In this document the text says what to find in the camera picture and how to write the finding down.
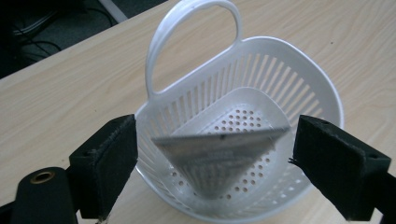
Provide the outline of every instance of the black cable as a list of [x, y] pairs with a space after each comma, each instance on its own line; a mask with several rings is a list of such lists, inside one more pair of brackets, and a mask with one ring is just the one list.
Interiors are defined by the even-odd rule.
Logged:
[[32, 40], [32, 38], [30, 38], [29, 35], [27, 35], [26, 33], [24, 33], [18, 26], [12, 24], [13, 27], [15, 27], [19, 32], [21, 32], [21, 34], [27, 39], [28, 42], [30, 42], [31, 44], [35, 45], [36, 47], [38, 47], [39, 49], [43, 50], [44, 52], [46, 52], [49, 56], [51, 55], [48, 51], [46, 51], [45, 49], [41, 48], [41, 46], [39, 46], [37, 43], [35, 43], [35, 41]]
[[38, 63], [38, 60], [36, 60], [36, 59], [29, 58], [29, 57], [26, 57], [26, 56], [24, 58], [27, 59], [27, 60], [32, 61], [33, 63]]
[[113, 26], [113, 21], [111, 20], [111, 17], [110, 17], [107, 13], [105, 13], [104, 11], [102, 11], [102, 10], [100, 10], [100, 9], [97, 9], [97, 8], [93, 8], [93, 7], [87, 7], [86, 9], [87, 9], [87, 10], [90, 10], [90, 11], [99, 12], [99, 13], [101, 13], [102, 15], [106, 16], [106, 18], [107, 18], [107, 20], [108, 20], [108, 23], [110, 24], [110, 27]]
[[52, 42], [49, 42], [49, 41], [46, 41], [46, 40], [36, 40], [35, 42], [37, 44], [48, 44], [48, 45], [51, 45], [51, 46], [55, 47], [58, 51], [62, 50], [62, 48], [59, 47], [59, 45], [56, 45], [56, 44], [54, 44]]
[[38, 58], [41, 58], [41, 59], [47, 58], [47, 56], [44, 56], [44, 55], [41, 55], [41, 54], [36, 54], [36, 53], [31, 53], [31, 52], [24, 52], [24, 54], [29, 54], [29, 55], [32, 55], [32, 56], [35, 56], [35, 57], [38, 57]]

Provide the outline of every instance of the table surface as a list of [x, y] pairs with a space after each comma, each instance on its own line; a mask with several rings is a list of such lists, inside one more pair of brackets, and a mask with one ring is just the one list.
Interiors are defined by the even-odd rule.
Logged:
[[[108, 120], [147, 101], [145, 60], [168, 1], [0, 80], [0, 204], [18, 182], [68, 156]], [[396, 4], [390, 0], [234, 0], [243, 37], [270, 35], [315, 61], [339, 91], [345, 130], [396, 158]], [[235, 33], [221, 8], [180, 25], [154, 70], [160, 90], [227, 48]], [[396, 175], [393, 163], [389, 172]], [[372, 223], [378, 223], [378, 211]], [[84, 220], [81, 223], [94, 223]], [[162, 201], [132, 172], [109, 223], [201, 223]], [[318, 190], [259, 223], [347, 223]]]

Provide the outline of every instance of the basket slot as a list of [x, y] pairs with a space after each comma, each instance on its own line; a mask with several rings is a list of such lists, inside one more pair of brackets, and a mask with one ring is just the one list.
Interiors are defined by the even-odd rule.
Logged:
[[256, 89], [260, 88], [260, 85], [263, 83], [264, 81], [264, 74], [266, 73], [266, 71], [268, 70], [269, 67], [269, 61], [270, 61], [270, 57], [268, 55], [263, 55], [262, 57], [262, 63], [260, 66], [260, 69], [258, 71], [258, 75], [256, 77], [255, 83], [254, 83], [254, 87]]
[[205, 107], [203, 106], [204, 100], [203, 100], [203, 96], [205, 95], [205, 93], [202, 91], [202, 85], [203, 83], [201, 83], [200, 85], [196, 86], [194, 88], [195, 91], [195, 96], [197, 97], [197, 111], [195, 114], [198, 114], [200, 111], [202, 111]]
[[280, 107], [281, 108], [285, 108], [286, 104], [290, 102], [291, 98], [293, 98], [293, 95], [297, 92], [298, 89], [301, 88], [302, 84], [303, 84], [303, 80], [298, 77], [297, 74], [296, 78], [293, 80], [293, 82], [291, 83], [290, 87], [288, 87], [288, 89], [285, 92], [285, 95], [283, 96], [283, 99], [281, 99], [280, 102]]
[[191, 99], [192, 99], [191, 103], [192, 103], [192, 108], [193, 108], [192, 115], [196, 116], [199, 113], [199, 110], [200, 110], [199, 101], [201, 100], [200, 97], [199, 97], [198, 86], [195, 86], [191, 93], [192, 93], [192, 95], [191, 95]]
[[208, 106], [208, 94], [209, 94], [209, 89], [208, 88], [208, 84], [207, 84], [207, 80], [203, 81], [201, 83], [201, 98], [202, 98], [202, 102], [201, 102], [201, 108], [202, 110], [204, 110], [207, 106]]
[[180, 96], [178, 98], [177, 110], [179, 111], [181, 122], [182, 123], [187, 122], [189, 117], [188, 117], [188, 114], [187, 114], [188, 108], [187, 108], [187, 102], [186, 102], [186, 97], [185, 96]]
[[[149, 137], [150, 137], [149, 132], [146, 130], [143, 130], [143, 133], [139, 134], [140, 148], [152, 147], [152, 143]], [[145, 161], [146, 163], [149, 162], [150, 164], [148, 166], [152, 166], [152, 164], [154, 164], [154, 161], [152, 159], [156, 157], [153, 155], [153, 150], [140, 150], [139, 158], [140, 161]]]
[[300, 100], [298, 104], [290, 111], [289, 118], [294, 119], [298, 117], [300, 114], [304, 113], [304, 110], [306, 111], [306, 108], [310, 105], [312, 105], [314, 102], [318, 102], [318, 100], [315, 100], [315, 94], [311, 91], [308, 93], [308, 95]]
[[210, 93], [208, 94], [209, 96], [209, 104], [213, 104], [216, 101], [216, 79], [213, 76], [210, 76], [207, 85], [210, 86]]
[[206, 106], [210, 106], [215, 101], [215, 97], [213, 94], [214, 86], [213, 86], [212, 82], [213, 82], [213, 77], [209, 76], [209, 78], [206, 81], [206, 90], [207, 90]]
[[227, 92], [233, 89], [233, 73], [235, 69], [235, 62], [228, 64], [227, 66]]
[[160, 126], [159, 127], [162, 128], [164, 134], [171, 132], [170, 127], [168, 125], [166, 125], [167, 124], [167, 119], [166, 119], [164, 113], [158, 112], [154, 118], [157, 118], [157, 120], [160, 122]]
[[274, 83], [276, 83], [279, 78], [281, 77], [281, 75], [283, 75], [285, 73], [285, 70], [287, 69], [287, 66], [281, 62], [280, 60], [276, 61], [276, 70], [274, 70], [273, 74], [270, 75], [271, 80], [268, 81], [268, 85], [264, 85], [263, 90], [265, 90], [265, 92], [267, 92], [268, 95], [271, 95], [271, 89], [274, 87]]
[[296, 93], [292, 95], [292, 97], [288, 100], [288, 103], [285, 104], [283, 111], [286, 114], [289, 114], [293, 111], [294, 107], [297, 106], [309, 93], [309, 86], [304, 84], [304, 80], [301, 78], [298, 82], [298, 90]]
[[281, 88], [281, 92], [279, 93], [279, 95], [275, 98], [275, 101], [277, 102], [278, 105], [280, 105], [280, 103], [283, 101], [283, 99], [285, 98], [285, 95], [287, 95], [288, 91], [290, 91], [290, 86], [294, 83], [294, 81], [297, 78], [297, 73], [296, 72], [292, 72], [290, 71], [290, 77], [287, 76], [287, 78], [285, 79], [286, 82], [282, 82], [282, 88]]
[[250, 80], [250, 86], [257, 88], [259, 86], [259, 80], [261, 77], [262, 69], [264, 68], [266, 64], [266, 59], [268, 58], [267, 55], [263, 54], [258, 54], [258, 64], [255, 67], [254, 70], [254, 76]]
[[230, 84], [231, 84], [230, 90], [235, 89], [235, 79], [236, 79], [235, 74], [236, 71], [238, 70], [238, 66], [239, 66], [239, 60], [235, 59], [231, 64], [231, 70], [230, 70]]
[[253, 55], [249, 54], [247, 56], [246, 64], [245, 64], [245, 70], [244, 73], [242, 74], [242, 86], [247, 86], [248, 85], [248, 77], [251, 73], [251, 67], [253, 65]]
[[324, 119], [323, 118], [323, 109], [319, 107], [314, 113], [312, 113], [313, 117], [317, 117], [319, 119]]
[[163, 135], [163, 132], [162, 132], [161, 126], [156, 121], [157, 121], [156, 119], [151, 119], [149, 121], [149, 123], [151, 125], [150, 129], [151, 129], [151, 132], [154, 133], [154, 136], [161, 136], [161, 135]]
[[152, 167], [154, 164], [152, 160], [149, 159], [149, 156], [146, 153], [139, 152], [139, 162], [141, 165], [145, 166], [145, 171], [151, 174], [157, 174], [156, 170]]
[[290, 123], [295, 122], [297, 124], [298, 118], [301, 114], [302, 115], [311, 115], [313, 111], [319, 109], [319, 100], [312, 98], [310, 101], [313, 101], [313, 102], [312, 103], [309, 102], [309, 104], [307, 104], [308, 106], [305, 106], [304, 108], [302, 108], [301, 111], [296, 110], [292, 115], [290, 115]]
[[275, 99], [277, 98], [279, 91], [281, 91], [282, 84], [286, 81], [286, 78], [290, 75], [291, 68], [288, 66], [284, 66], [285, 70], [281, 72], [276, 78], [276, 85], [273, 89], [268, 91], [268, 95]]
[[279, 67], [280, 63], [282, 63], [282, 61], [280, 61], [278, 58], [272, 58], [270, 61], [268, 70], [265, 74], [265, 79], [260, 86], [260, 89], [264, 92], [266, 92], [266, 89], [269, 87], [270, 80], [274, 77], [274, 73], [276, 72], [276, 69]]
[[173, 130], [176, 129], [175, 127], [175, 121], [174, 118], [172, 116], [172, 113], [169, 109], [169, 106], [167, 106], [164, 110], [163, 110], [163, 114], [164, 114], [164, 120], [166, 120], [166, 126], [169, 127], [169, 130], [172, 132]]
[[185, 99], [186, 99], [186, 101], [187, 101], [187, 103], [186, 103], [186, 106], [187, 106], [187, 108], [186, 108], [186, 114], [188, 115], [188, 118], [189, 119], [192, 119], [192, 117], [193, 117], [193, 113], [192, 113], [192, 99], [191, 99], [191, 91], [188, 91], [187, 93], [186, 93], [186, 96], [185, 96]]
[[242, 83], [241, 74], [243, 73], [243, 71], [245, 69], [246, 60], [247, 60], [247, 56], [243, 55], [242, 57], [240, 57], [236, 61], [237, 65], [235, 66], [235, 72], [233, 74], [233, 76], [234, 76], [234, 78], [233, 78], [233, 80], [234, 80], [233, 88], [234, 89], [236, 89], [236, 88], [241, 86], [241, 83]]
[[170, 110], [176, 129], [178, 127], [180, 127], [180, 123], [181, 123], [180, 119], [181, 119], [181, 116], [182, 116], [182, 113], [180, 111], [180, 105], [179, 106], [177, 106], [177, 105], [178, 105], [178, 101], [172, 102], [172, 107], [171, 107], [171, 110]]
[[226, 67], [221, 68], [221, 96], [227, 93], [227, 71]]
[[193, 118], [195, 116], [195, 111], [196, 111], [196, 109], [195, 109], [195, 107], [196, 107], [195, 91], [194, 90], [188, 91], [187, 92], [187, 97], [188, 97], [188, 100], [189, 100], [189, 107], [190, 107], [190, 113], [191, 113], [190, 117]]
[[216, 81], [216, 100], [221, 97], [221, 72], [217, 72], [214, 76], [214, 80]]
[[259, 82], [255, 85], [257, 89], [263, 90], [263, 86], [265, 83], [268, 82], [268, 79], [271, 76], [271, 71], [276, 64], [277, 58], [269, 58], [266, 60], [264, 68], [262, 69], [262, 72], [258, 74], [261, 78], [259, 79]]
[[249, 87], [254, 86], [254, 79], [256, 79], [258, 75], [257, 70], [260, 69], [260, 63], [262, 63], [261, 55], [259, 53], [254, 57], [252, 56], [251, 60], [251, 66], [247, 72], [247, 86]]

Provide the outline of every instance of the plastic strainer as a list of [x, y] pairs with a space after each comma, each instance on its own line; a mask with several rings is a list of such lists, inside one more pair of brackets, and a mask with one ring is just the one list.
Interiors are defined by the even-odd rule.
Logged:
[[[192, 13], [212, 6], [232, 12], [236, 22], [232, 45], [163, 91], [154, 91], [154, 64], [170, 34]], [[295, 201], [311, 186], [299, 168], [288, 164], [299, 115], [341, 127], [344, 123], [334, 85], [306, 55], [277, 38], [242, 40], [241, 36], [239, 12], [231, 2], [180, 1], [151, 41], [146, 64], [148, 101], [136, 113], [137, 171], [167, 203], [210, 222], [256, 221]], [[171, 135], [254, 132], [285, 124], [290, 132], [216, 199], [194, 193], [151, 141]]]

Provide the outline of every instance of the dark floor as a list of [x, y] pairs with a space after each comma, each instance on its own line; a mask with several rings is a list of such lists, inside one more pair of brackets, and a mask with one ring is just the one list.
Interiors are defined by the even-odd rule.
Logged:
[[[67, 3], [64, 6], [58, 0], [56, 6], [41, 7], [18, 5], [35, 0], [9, 1], [13, 2], [10, 11], [0, 4], [0, 78], [117, 24], [97, 0], [63, 0]], [[128, 18], [165, 1], [113, 0]]]

